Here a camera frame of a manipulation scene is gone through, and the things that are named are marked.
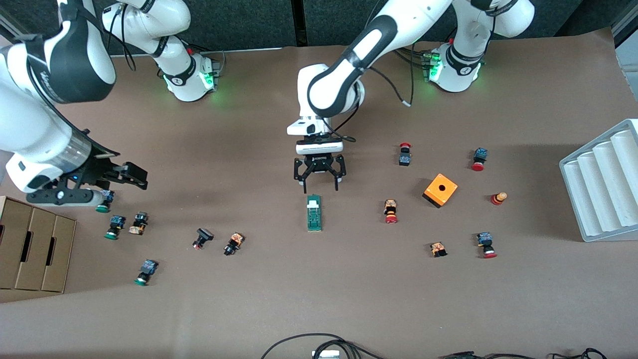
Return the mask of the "grey metal frame post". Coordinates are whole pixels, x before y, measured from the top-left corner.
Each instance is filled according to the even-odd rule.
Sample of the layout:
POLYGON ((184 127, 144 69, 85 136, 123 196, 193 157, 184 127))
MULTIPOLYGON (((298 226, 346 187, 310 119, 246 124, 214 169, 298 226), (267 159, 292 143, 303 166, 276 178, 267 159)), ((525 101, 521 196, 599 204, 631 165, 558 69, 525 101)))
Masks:
POLYGON ((612 30, 618 64, 638 102, 638 12, 623 18, 612 30))

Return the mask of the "black square push button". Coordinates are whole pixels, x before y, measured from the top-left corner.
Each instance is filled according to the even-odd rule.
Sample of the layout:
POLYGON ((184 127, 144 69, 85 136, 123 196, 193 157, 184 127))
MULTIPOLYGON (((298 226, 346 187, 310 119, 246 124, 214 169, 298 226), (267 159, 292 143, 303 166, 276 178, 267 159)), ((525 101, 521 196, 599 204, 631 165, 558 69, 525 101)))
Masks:
POLYGON ((214 234, 205 228, 198 228, 196 231, 198 234, 198 238, 193 242, 193 248, 196 250, 203 249, 203 246, 206 242, 211 241, 214 238, 214 234))

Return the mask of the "grey ridged tray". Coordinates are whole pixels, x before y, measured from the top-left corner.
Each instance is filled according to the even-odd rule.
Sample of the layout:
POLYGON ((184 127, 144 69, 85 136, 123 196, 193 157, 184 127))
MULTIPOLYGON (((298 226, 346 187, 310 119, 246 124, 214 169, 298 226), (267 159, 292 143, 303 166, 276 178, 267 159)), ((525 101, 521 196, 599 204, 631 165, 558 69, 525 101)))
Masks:
POLYGON ((638 241, 638 119, 626 119, 560 161, 584 242, 638 241))

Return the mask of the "green terminal block module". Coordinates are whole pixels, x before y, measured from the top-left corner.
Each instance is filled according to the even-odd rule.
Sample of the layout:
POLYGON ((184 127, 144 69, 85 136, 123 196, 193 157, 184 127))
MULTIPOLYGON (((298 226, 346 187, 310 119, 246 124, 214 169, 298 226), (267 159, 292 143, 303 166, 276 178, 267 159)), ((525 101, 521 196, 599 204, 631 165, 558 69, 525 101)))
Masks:
POLYGON ((317 194, 308 195, 306 199, 307 226, 309 232, 321 232, 321 199, 317 194))

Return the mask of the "brown cardboard box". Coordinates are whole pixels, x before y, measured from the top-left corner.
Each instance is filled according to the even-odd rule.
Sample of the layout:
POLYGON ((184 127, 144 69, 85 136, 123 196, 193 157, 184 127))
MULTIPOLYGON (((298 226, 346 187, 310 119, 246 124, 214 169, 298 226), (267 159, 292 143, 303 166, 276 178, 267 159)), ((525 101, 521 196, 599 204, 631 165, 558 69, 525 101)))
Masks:
POLYGON ((62 295, 77 221, 0 196, 0 304, 62 295))

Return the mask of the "orange button enclosure box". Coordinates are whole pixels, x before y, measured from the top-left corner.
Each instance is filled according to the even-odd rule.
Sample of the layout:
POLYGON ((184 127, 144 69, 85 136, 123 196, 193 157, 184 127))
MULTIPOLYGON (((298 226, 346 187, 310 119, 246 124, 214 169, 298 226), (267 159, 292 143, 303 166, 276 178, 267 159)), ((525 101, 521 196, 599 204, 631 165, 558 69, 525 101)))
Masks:
POLYGON ((440 208, 449 202, 457 189, 458 185, 455 182, 439 173, 423 191, 422 197, 434 207, 440 208))

